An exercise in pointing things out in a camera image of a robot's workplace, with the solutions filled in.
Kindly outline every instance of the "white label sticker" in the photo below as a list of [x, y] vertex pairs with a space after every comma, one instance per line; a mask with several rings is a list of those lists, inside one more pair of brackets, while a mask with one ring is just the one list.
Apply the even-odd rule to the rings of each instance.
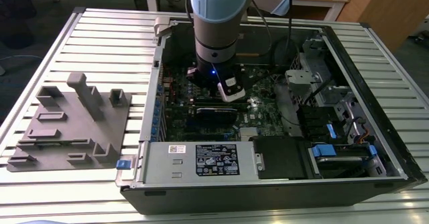
[[186, 145], [170, 145], [168, 146], [170, 154], [184, 154], [186, 153]]

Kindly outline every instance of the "robotic arm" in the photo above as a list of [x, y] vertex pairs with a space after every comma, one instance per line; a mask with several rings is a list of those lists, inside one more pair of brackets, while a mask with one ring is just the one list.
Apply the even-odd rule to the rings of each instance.
[[289, 0], [191, 0], [196, 67], [187, 76], [199, 87], [215, 84], [226, 102], [246, 95], [232, 65], [242, 15], [253, 1], [277, 15], [285, 15], [290, 7]]

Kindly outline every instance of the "power supply label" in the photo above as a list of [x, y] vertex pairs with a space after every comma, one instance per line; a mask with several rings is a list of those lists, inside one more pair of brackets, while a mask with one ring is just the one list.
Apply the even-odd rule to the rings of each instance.
[[236, 145], [195, 146], [196, 175], [239, 175]]

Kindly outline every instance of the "motherboard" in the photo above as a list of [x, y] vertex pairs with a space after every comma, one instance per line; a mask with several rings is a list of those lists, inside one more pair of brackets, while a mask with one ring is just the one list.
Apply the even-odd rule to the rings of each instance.
[[[267, 70], [246, 66], [243, 74], [258, 76]], [[275, 78], [262, 79], [246, 90], [246, 97], [223, 102], [216, 89], [196, 87], [186, 78], [186, 68], [164, 67], [167, 141], [247, 141], [255, 135], [283, 135], [275, 104]]]

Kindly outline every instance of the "metal extrusion surface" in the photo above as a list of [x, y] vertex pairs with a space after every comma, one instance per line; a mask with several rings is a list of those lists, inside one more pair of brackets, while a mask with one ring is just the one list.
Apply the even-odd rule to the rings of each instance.
[[[0, 140], [0, 223], [52, 220], [67, 223], [139, 223], [183, 221], [214, 223], [424, 223], [429, 219], [429, 184], [401, 193], [379, 195], [349, 207], [211, 213], [210, 215], [140, 215], [115, 185], [116, 175], [131, 180], [134, 170], [68, 170], [11, 173], [7, 161], [23, 137], [39, 102], [40, 86], [69, 90], [64, 76], [84, 72], [88, 85], [99, 91], [122, 88], [132, 93], [122, 155], [138, 153], [142, 117], [152, 68], [154, 22], [158, 16], [184, 18], [186, 14], [87, 9], [76, 14], [59, 36], [40, 77], [20, 98]], [[287, 19], [269, 18], [287, 24]], [[379, 40], [359, 24], [294, 20], [295, 24], [329, 25], [351, 57], [406, 147], [429, 176], [429, 103], [420, 94]]]

